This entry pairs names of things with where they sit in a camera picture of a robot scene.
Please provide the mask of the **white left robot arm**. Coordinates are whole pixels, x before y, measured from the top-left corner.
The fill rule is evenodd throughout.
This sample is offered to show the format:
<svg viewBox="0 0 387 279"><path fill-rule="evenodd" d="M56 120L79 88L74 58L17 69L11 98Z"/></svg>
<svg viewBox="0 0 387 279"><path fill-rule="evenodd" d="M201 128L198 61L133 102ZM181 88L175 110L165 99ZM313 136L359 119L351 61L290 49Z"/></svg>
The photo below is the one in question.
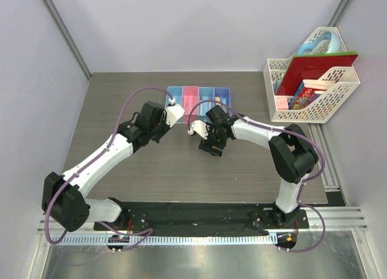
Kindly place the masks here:
<svg viewBox="0 0 387 279"><path fill-rule="evenodd" d="M108 140L77 166L63 174L50 173L44 181L42 209L67 232L84 223L104 222L116 230L128 225L129 211L123 202L109 197L89 199L88 194L121 161L150 141L160 139L184 115L181 105L171 102L166 108L146 102L131 120L118 125Z"/></svg>

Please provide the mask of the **purple drawer box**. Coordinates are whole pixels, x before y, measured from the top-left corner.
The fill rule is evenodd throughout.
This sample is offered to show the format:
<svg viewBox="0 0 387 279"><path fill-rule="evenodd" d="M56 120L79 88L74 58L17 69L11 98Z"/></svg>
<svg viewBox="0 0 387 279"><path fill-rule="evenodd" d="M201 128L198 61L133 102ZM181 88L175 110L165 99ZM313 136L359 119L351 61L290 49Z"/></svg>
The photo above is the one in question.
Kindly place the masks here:
<svg viewBox="0 0 387 279"><path fill-rule="evenodd" d="M219 105L225 113L230 116L232 115L232 112L229 110L231 104L229 88L214 87L210 97L213 100L211 104L212 108Z"/></svg>

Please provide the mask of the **pink drawer box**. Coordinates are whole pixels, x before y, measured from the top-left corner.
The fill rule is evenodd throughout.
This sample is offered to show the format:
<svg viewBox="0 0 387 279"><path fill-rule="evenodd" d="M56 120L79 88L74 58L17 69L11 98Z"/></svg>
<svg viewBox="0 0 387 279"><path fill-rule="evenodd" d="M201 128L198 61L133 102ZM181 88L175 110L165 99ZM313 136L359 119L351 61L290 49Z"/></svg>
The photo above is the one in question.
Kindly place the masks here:
<svg viewBox="0 0 387 279"><path fill-rule="evenodd" d="M183 87L183 93L182 93L182 107L185 110L185 113L182 117L182 123L187 124L189 114L192 111L193 107L198 103L199 101L199 87L195 86L187 86Z"/></svg>

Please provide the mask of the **light blue drawer box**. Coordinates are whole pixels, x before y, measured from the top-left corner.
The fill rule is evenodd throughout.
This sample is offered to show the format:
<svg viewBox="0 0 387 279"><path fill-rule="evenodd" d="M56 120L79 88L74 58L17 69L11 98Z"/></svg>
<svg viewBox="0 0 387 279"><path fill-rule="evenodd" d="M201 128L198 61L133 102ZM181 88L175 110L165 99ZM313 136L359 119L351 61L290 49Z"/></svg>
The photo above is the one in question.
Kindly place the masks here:
<svg viewBox="0 0 387 279"><path fill-rule="evenodd" d="M167 91L173 96L176 103L183 106L183 87L168 87ZM166 95L165 107L169 105L169 95ZM177 124L182 124L182 118L177 121Z"/></svg>

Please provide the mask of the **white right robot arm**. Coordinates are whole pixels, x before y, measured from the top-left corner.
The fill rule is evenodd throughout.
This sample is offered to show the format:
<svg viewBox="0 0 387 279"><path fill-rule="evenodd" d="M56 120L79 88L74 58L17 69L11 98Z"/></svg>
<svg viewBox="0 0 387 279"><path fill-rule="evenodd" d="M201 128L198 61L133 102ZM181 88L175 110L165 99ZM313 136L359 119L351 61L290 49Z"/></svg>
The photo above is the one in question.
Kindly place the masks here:
<svg viewBox="0 0 387 279"><path fill-rule="evenodd" d="M270 151L275 170L281 178L272 217L279 227L292 224L300 208L301 185L319 161L302 129L293 123L288 127L275 127L240 114L230 116L219 105L209 110L206 116L208 122L195 120L188 129L189 135L201 137L200 150L221 157L227 141L238 139Z"/></svg>

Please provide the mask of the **teal blue drawer box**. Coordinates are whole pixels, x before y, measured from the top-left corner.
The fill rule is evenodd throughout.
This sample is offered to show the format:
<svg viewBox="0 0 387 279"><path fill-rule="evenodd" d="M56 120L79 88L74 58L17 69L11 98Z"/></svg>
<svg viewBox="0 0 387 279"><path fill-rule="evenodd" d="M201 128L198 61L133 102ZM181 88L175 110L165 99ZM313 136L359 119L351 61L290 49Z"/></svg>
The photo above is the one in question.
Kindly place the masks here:
<svg viewBox="0 0 387 279"><path fill-rule="evenodd" d="M206 113L214 106L212 102L215 97L214 87L199 87L198 100L199 102L206 100L198 106L198 118L203 122L207 122Z"/></svg>

